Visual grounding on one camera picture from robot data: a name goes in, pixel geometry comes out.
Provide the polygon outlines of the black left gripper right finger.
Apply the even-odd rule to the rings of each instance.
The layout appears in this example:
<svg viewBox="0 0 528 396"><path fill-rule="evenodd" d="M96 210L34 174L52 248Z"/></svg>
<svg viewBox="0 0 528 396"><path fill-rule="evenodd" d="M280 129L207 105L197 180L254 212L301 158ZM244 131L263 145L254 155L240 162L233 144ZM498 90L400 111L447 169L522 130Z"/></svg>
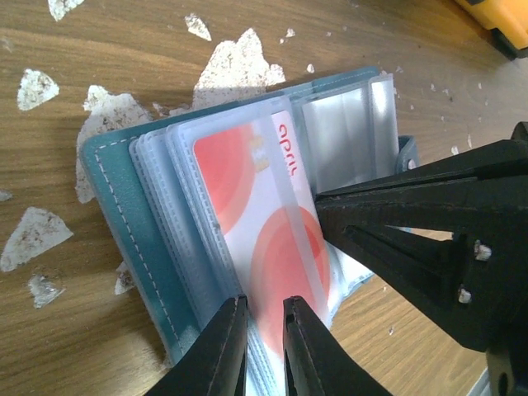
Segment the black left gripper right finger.
<svg viewBox="0 0 528 396"><path fill-rule="evenodd" d="M283 301L287 395L389 395L355 363L300 296Z"/></svg>

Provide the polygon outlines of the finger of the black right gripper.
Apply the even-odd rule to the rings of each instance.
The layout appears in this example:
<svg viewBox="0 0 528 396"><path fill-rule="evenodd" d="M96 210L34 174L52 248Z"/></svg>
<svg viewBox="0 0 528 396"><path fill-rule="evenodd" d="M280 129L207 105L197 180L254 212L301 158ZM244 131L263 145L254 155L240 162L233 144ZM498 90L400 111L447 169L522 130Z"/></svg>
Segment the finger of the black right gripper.
<svg viewBox="0 0 528 396"><path fill-rule="evenodd" d="M465 179L488 180L527 174L527 142L500 140L390 177L332 190L358 194L408 186L425 186Z"/></svg>

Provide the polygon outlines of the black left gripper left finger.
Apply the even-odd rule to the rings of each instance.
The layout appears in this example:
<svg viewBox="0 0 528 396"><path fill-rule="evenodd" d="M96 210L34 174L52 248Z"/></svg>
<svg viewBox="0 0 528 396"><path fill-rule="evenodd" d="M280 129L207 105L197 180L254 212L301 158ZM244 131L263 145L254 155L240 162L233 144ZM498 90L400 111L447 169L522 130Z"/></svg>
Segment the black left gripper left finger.
<svg viewBox="0 0 528 396"><path fill-rule="evenodd" d="M248 363L248 301L227 299L182 359L148 395L244 395Z"/></svg>

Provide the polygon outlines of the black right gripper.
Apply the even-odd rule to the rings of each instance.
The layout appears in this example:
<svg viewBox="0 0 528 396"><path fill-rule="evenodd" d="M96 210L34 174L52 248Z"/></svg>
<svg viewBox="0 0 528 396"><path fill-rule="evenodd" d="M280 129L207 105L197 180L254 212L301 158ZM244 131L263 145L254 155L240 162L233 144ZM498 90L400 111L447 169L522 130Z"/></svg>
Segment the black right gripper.
<svg viewBox="0 0 528 396"><path fill-rule="evenodd" d="M461 346L487 350L492 395L527 394L527 123L493 145L489 179L327 193L324 237Z"/></svg>

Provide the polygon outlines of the red white credit card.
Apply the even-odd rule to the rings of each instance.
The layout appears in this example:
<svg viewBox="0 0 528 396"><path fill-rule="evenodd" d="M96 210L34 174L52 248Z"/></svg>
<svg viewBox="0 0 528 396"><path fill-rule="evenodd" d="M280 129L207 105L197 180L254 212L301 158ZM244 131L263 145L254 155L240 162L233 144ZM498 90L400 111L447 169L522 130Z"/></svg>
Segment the red white credit card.
<svg viewBox="0 0 528 396"><path fill-rule="evenodd" d="M323 295L329 296L328 250L316 218L314 201L288 111L271 117L290 184L308 237L298 247L281 184L272 174L264 140L254 124L244 124L198 139L193 144L197 166L214 208L216 221L233 261L257 334L269 351L282 355L283 301L300 295L314 305L317 298L301 258L309 252L318 269Z"/></svg>

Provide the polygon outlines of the teal leather card holder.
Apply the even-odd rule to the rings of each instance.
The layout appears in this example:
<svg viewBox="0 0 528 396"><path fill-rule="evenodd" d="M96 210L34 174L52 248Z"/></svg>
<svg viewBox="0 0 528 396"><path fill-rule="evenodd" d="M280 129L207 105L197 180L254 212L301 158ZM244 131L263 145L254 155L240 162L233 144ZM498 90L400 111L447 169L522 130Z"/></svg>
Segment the teal leather card holder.
<svg viewBox="0 0 528 396"><path fill-rule="evenodd" d="M193 144L254 124L273 162L272 174L281 184L279 197L297 246L307 247L284 156L275 142L272 115L290 113L314 204L320 192L392 176L417 164L414 139L398 135L394 96L393 77L375 67L264 94L232 94L222 87L218 105L99 134L82 146L89 184L173 363L188 352L226 299L245 295L246 392L285 393L283 347L277 356L257 334ZM306 302L330 324L341 302L372 273L323 240L330 263L328 297L309 252L302 252L301 258L317 298L314 305Z"/></svg>

